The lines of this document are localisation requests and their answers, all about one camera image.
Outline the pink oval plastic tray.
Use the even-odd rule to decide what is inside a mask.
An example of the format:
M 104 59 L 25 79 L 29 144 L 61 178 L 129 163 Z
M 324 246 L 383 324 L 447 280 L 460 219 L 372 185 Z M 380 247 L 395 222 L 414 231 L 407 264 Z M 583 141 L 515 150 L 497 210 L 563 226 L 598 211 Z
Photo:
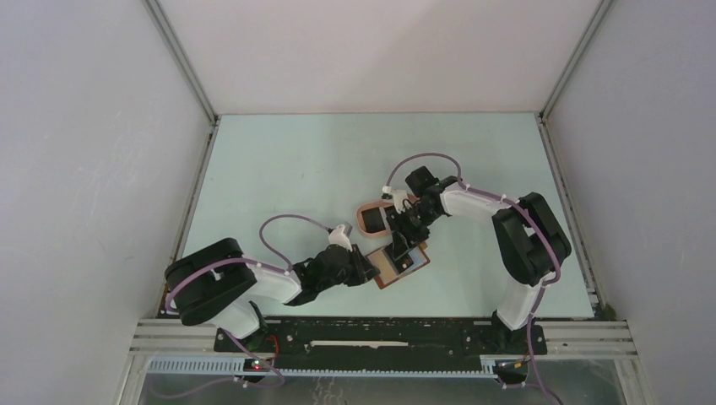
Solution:
M 356 221 L 360 232 L 369 239 L 388 238 L 393 226 L 405 226 L 407 213 L 398 213 L 392 200 L 367 202 L 356 211 Z

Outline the brown leather card holder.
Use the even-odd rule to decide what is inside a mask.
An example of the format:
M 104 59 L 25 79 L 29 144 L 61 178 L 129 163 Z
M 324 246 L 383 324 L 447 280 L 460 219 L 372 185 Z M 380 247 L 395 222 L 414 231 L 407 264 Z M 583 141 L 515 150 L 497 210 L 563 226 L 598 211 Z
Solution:
M 426 254 L 427 244 L 420 243 L 398 259 L 393 258 L 393 244 L 382 246 L 369 253 L 366 258 L 378 270 L 373 279 L 379 289 L 385 289 L 427 266 L 431 261 Z

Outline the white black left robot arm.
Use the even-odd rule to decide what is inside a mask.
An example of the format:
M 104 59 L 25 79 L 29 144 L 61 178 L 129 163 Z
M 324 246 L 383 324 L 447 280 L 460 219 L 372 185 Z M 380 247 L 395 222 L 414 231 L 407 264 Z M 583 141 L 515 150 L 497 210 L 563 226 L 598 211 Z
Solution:
M 233 238 L 196 251 L 164 271 L 169 292 L 166 301 L 183 325 L 212 324 L 251 352 L 267 340 L 254 298 L 301 306 L 332 287 L 360 286 L 378 274 L 357 245 L 330 244 L 285 271 L 246 258 Z

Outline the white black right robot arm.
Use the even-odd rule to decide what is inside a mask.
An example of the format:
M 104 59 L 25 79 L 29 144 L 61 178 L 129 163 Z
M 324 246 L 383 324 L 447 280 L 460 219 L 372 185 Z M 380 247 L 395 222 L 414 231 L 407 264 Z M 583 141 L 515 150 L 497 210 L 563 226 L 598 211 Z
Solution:
M 533 316 L 549 274 L 557 274 L 572 253 L 569 239 L 545 198 L 536 192 L 516 201 L 474 189 L 457 176 L 437 179 L 425 166 L 406 179 L 407 190 L 385 185 L 382 196 L 393 204 L 387 216 L 392 242 L 388 257 L 400 262 L 429 238 L 441 217 L 465 217 L 492 224 L 510 280 L 491 329 L 496 349 L 511 353 L 525 340 L 523 327 Z

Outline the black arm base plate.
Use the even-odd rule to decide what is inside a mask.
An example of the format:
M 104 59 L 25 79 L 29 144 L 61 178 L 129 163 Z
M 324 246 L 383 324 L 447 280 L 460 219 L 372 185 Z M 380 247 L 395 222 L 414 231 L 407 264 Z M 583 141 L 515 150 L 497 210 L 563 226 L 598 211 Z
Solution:
M 542 327 L 504 332 L 472 318 L 278 317 L 240 343 L 280 370 L 478 372 L 483 357 L 548 352 Z

